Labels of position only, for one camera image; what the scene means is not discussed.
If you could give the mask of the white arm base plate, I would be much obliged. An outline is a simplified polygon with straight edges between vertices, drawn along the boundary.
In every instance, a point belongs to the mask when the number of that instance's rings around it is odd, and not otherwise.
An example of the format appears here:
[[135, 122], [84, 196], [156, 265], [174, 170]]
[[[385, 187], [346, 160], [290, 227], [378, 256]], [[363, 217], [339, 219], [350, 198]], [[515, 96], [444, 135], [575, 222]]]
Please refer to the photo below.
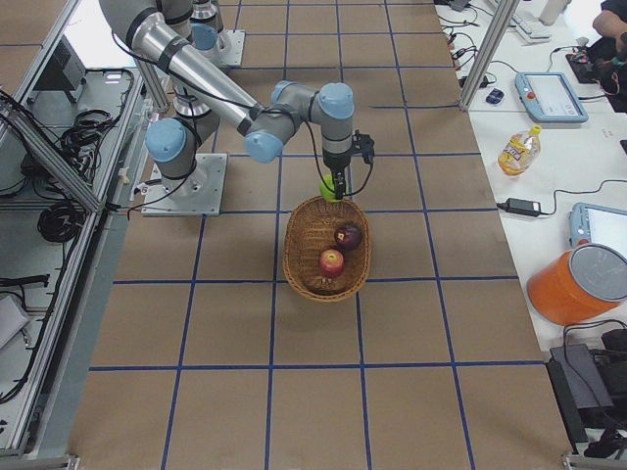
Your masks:
[[217, 34], [217, 43], [212, 49], [212, 62], [223, 69], [240, 68], [242, 65], [246, 32], [241, 29], [227, 30]]
[[140, 208], [145, 216], [217, 216], [221, 210], [228, 155], [199, 153], [196, 167], [179, 181], [163, 179], [156, 164], [151, 176], [159, 179], [143, 192], [144, 204]]

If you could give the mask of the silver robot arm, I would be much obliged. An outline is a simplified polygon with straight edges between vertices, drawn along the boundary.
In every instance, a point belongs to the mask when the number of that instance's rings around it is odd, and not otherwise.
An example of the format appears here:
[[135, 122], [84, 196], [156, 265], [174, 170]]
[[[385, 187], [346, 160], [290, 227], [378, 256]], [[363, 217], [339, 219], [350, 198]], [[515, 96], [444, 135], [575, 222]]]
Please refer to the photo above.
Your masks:
[[190, 25], [194, 45], [200, 51], [222, 53], [230, 47], [218, 1], [193, 0]]
[[352, 156], [372, 159], [372, 141], [353, 129], [354, 94], [345, 83], [318, 90], [282, 80], [264, 106], [232, 81], [209, 57], [221, 25], [213, 1], [103, 1], [112, 33], [136, 56], [155, 65], [220, 118], [235, 126], [248, 154], [259, 162], [281, 155], [302, 123], [319, 126], [322, 157], [336, 199], [348, 196], [345, 169]]

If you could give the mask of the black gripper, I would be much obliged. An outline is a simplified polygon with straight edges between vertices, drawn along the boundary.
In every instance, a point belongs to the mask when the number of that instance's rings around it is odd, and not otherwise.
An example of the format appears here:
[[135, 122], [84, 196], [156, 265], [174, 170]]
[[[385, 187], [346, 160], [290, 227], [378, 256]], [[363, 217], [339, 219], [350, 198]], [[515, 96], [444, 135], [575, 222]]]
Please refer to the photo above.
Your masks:
[[323, 163], [329, 169], [332, 176], [334, 199], [342, 200], [346, 194], [345, 168], [351, 163], [350, 152], [335, 154], [322, 151]]

